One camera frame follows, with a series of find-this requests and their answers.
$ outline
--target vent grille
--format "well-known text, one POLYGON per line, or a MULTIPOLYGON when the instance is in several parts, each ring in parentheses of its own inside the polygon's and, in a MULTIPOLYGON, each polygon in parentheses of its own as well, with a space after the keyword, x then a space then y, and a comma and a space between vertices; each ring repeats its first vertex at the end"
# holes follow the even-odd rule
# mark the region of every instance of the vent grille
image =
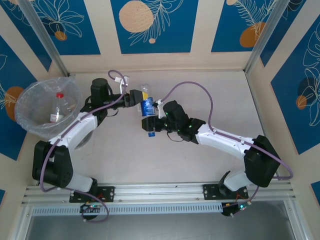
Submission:
MULTIPOLYGON (((128 204, 109 205, 110 215, 139 214, 190 214, 190 213, 222 213, 221 203, 180 203, 180 204, 128 204)), ((79 206, 38 206, 33 209, 32 216, 78 216, 79 206)), ((95 209, 85 215, 106 215, 104 207, 95 209)))

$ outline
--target plastic bin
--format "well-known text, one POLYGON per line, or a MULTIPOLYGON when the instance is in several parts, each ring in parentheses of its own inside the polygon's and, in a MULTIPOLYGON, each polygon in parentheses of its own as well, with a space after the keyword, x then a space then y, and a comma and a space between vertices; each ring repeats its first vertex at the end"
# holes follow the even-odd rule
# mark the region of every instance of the plastic bin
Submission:
POLYGON ((49 140, 61 133, 78 116, 82 96, 73 77, 58 77, 38 81, 28 86, 19 96, 15 108, 16 122, 29 133, 49 140), (57 123, 50 123, 56 94, 63 93, 73 110, 57 123))

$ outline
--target white connector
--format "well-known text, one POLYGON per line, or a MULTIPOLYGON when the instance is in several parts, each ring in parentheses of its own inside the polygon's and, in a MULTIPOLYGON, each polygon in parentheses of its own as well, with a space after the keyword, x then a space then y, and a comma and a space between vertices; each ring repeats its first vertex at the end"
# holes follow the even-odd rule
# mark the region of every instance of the white connector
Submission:
POLYGON ((128 84, 129 84, 129 79, 130 79, 129 76, 124 75, 124 80, 125 80, 125 83, 124 83, 124 80, 122 79, 122 77, 119 77, 119 76, 116 76, 116 77, 115 77, 114 81, 115 81, 116 83, 119 83, 119 84, 120 84, 120 94, 122 94, 122 92, 123 92, 123 86, 125 86, 125 85, 128 86, 128 84))
POLYGON ((166 113, 164 111, 164 105, 165 103, 163 101, 161 101, 160 99, 158 101, 156 101, 156 103, 158 104, 157 108, 158 108, 158 118, 162 119, 163 117, 166 116, 166 113))

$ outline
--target bottle cap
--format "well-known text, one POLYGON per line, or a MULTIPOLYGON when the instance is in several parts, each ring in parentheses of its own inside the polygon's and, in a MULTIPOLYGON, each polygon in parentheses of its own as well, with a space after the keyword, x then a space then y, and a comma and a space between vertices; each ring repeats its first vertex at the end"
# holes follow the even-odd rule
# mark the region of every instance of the bottle cap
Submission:
POLYGON ((57 94, 56 94, 56 97, 57 98, 63 98, 65 95, 63 94, 63 93, 61 93, 61 92, 57 92, 57 94))

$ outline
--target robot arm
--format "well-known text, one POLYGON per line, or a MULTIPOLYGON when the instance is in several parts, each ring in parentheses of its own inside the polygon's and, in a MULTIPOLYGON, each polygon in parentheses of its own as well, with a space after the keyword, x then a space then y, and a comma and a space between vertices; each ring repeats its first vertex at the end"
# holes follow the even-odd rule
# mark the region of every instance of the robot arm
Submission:
MULTIPOLYGON (((108 108, 96 111, 84 120, 81 118, 92 110, 106 106, 118 99, 121 94, 113 94, 108 81, 104 78, 97 78, 92 81, 90 102, 86 100, 84 107, 80 110, 77 118, 60 134, 50 139, 48 142, 39 141, 34 148, 32 177, 40 180, 44 160, 52 145, 60 139, 54 148, 50 161, 47 163, 43 181, 58 188, 68 188, 81 192, 89 192, 96 196, 98 182, 94 178, 83 176, 73 170, 71 156, 82 140, 96 129, 108 114, 108 108), (70 131, 69 127, 77 123, 70 131)), ((113 105, 112 109, 128 108, 142 102, 143 95, 139 90, 130 90, 120 101, 113 105)))
POLYGON ((235 192, 239 188, 250 184, 256 184, 264 188, 269 185, 280 164, 263 152, 244 144, 244 142, 248 142, 256 145, 278 157, 265 136, 259 135, 253 139, 234 135, 216 128, 212 131, 205 121, 189 118, 176 101, 170 101, 163 106, 158 106, 158 109, 161 118, 150 116, 143 119, 142 128, 144 130, 148 132, 160 132, 162 130, 169 133, 177 132, 184 141, 208 145, 244 161, 243 169, 234 172, 229 171, 223 176, 219 185, 221 194, 226 196, 228 193, 235 192))

